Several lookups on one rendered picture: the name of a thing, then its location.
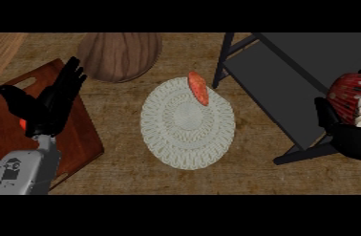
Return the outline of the pale wooden object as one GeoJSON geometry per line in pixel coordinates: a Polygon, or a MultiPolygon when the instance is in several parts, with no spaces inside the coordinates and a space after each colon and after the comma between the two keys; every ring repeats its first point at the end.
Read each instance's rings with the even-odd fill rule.
{"type": "Polygon", "coordinates": [[[25,37],[25,32],[0,32],[0,75],[16,55],[25,37]]]}

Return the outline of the white round woven placemat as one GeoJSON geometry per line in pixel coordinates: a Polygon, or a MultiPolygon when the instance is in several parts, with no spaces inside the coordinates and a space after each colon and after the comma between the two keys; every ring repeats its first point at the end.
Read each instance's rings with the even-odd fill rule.
{"type": "Polygon", "coordinates": [[[195,170],[226,153],[235,133],[229,102],[207,89],[203,106],[187,78],[165,81],[150,92],[141,110],[141,134],[151,155],[169,166],[195,170]]]}

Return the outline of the brown wooden bowl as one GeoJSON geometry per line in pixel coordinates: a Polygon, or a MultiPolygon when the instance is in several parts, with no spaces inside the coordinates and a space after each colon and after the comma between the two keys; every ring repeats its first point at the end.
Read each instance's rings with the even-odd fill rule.
{"type": "Polygon", "coordinates": [[[157,32],[89,32],[78,47],[78,59],[89,78],[119,83],[147,72],[160,51],[157,32]]]}

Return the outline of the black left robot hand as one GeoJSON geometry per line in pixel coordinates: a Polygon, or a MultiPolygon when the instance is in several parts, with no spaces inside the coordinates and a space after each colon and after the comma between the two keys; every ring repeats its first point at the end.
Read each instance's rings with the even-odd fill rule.
{"type": "Polygon", "coordinates": [[[25,120],[27,138],[36,135],[54,137],[64,128],[75,97],[86,79],[79,64],[81,61],[72,56],[53,84],[38,97],[27,95],[13,85],[0,85],[0,96],[7,102],[8,112],[25,120]]]}

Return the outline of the red-brown wooden cutting board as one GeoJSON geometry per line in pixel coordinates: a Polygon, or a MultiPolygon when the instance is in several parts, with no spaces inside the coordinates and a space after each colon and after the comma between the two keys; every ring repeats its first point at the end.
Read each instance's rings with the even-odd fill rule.
{"type": "MultiPolygon", "coordinates": [[[[55,58],[39,68],[8,80],[7,84],[16,85],[20,81],[33,77],[35,82],[23,88],[23,91],[27,95],[36,97],[42,89],[54,82],[61,68],[63,62],[55,58]]],[[[0,159],[13,150],[35,149],[36,146],[36,141],[23,135],[23,130],[19,127],[19,118],[10,114],[5,100],[0,97],[0,159]]],[[[104,153],[81,97],[75,97],[64,129],[55,136],[55,146],[61,152],[61,160],[54,180],[50,183],[50,189],[54,189],[104,153]]]]}

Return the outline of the orange-red oval cupcake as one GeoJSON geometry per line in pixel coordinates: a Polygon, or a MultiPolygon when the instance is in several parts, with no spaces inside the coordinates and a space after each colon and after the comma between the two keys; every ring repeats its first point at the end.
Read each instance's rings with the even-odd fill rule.
{"type": "Polygon", "coordinates": [[[187,84],[190,91],[203,106],[209,105],[209,93],[206,80],[195,72],[187,74],[187,84]]]}

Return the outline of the red striped round object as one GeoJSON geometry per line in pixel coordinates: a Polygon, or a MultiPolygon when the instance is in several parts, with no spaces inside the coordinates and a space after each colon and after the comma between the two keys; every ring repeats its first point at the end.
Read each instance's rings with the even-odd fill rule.
{"type": "Polygon", "coordinates": [[[344,124],[361,127],[361,74],[343,74],[334,81],[327,100],[344,124]]]}

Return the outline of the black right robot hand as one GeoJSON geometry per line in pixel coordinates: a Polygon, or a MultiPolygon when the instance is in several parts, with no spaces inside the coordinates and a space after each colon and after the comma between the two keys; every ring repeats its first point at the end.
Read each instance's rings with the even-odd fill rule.
{"type": "Polygon", "coordinates": [[[332,137],[331,145],[349,158],[361,160],[361,127],[344,124],[335,113],[334,107],[324,97],[313,99],[318,126],[325,134],[332,137]]]}

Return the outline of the dark grey tiered shelf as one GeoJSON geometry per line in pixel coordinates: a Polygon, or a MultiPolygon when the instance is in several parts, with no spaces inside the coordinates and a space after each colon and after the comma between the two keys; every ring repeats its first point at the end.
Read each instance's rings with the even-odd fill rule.
{"type": "Polygon", "coordinates": [[[318,126],[313,99],[335,79],[361,74],[361,32],[254,32],[223,35],[213,79],[234,78],[293,142],[282,164],[340,153],[318,126]]]}

